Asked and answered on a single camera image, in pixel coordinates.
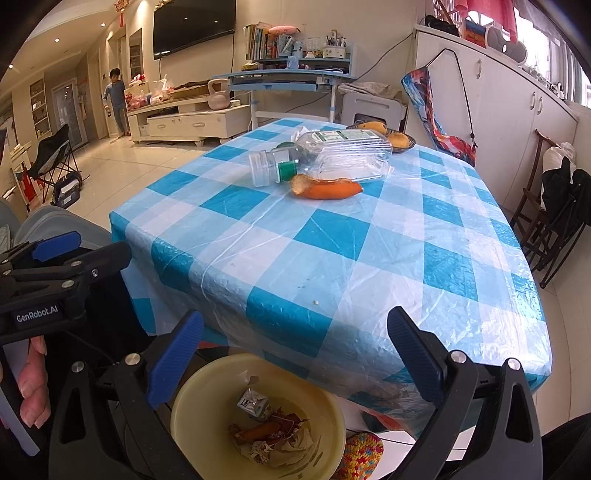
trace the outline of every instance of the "plastic table cover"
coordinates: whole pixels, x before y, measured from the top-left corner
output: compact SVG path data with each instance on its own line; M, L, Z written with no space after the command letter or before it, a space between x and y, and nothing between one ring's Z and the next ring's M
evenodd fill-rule
M420 432L420 397L387 334L401 305L416 324L475 362L512 356L532 390L551 351L530 269L475 169L417 146L393 173L345 200L299 199L289 184L252 186L248 153L288 141L282 119L156 181L111 213L113 239L147 331L170 331L189 308L205 340L243 347Z

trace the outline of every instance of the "white cabinet door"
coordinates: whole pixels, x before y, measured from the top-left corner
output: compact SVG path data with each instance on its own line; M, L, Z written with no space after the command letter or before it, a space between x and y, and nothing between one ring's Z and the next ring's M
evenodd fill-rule
M515 212L521 197L523 196L523 188L527 187L527 182L530 179L531 170L534 166L535 152L538 147L538 136L535 134L535 129L546 137L551 138L554 142L561 144L562 142L572 143L574 140L574 133L577 129L577 121L570 116L553 98L546 95L541 90L536 93L536 104L534 123L531 128L531 133L528 137L527 147L519 165L517 174L512 182L509 193L503 202L503 207ZM542 155L548 149L549 145L544 143ZM532 191L535 194L540 193L542 176L542 158L536 170Z
M537 88L528 80L487 58L476 117L476 171L499 203L507 197L519 169L534 120Z
M474 120L479 110L484 83L481 72L486 56L445 38L417 32L416 68L425 66L444 48L453 50L460 61L470 111ZM439 55L437 60L429 65L429 75L433 90L433 111L441 127L448 135L455 135L470 142L470 121L462 88L462 78L453 53L445 51ZM433 147L433 142L425 132L423 124L412 106L409 107L405 131L419 144Z

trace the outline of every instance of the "finger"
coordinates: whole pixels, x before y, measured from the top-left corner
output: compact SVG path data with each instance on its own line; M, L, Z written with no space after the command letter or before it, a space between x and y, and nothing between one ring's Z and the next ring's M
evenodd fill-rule
M47 420L49 420L50 415L51 415L51 407L49 405L49 400L47 400L47 405L45 406L45 410L43 410L43 413L41 415L39 415L39 418L35 422L35 427L37 427L38 429L43 427L43 424Z
M35 390L30 397L22 401L21 418L28 427L33 426L45 412L48 396L47 387L41 387Z
M45 355L40 354L34 348L30 348L27 363L18 376L18 388L22 397L29 398L35 390L46 384Z
M43 335L31 338L31 346L42 355L47 355L47 345Z

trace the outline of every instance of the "screw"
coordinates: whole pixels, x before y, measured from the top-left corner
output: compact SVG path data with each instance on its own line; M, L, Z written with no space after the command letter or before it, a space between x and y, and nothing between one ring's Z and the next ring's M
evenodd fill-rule
M452 360L457 364L463 364L468 359L466 354L464 352L462 352L461 350L454 350L450 354L450 356L452 357Z
M72 371L76 374L78 372L82 372L84 370L84 362L74 362L72 364Z
M516 358L509 358L507 364L512 370L519 370L521 368L521 363Z
M128 356L125 357L125 363L128 365L137 365L141 360L141 356L139 353L130 353Z

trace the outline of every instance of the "television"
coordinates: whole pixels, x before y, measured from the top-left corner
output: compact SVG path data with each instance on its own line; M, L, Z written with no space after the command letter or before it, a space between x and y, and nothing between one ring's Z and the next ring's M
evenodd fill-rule
M154 12L154 60L234 34L236 0L169 0Z

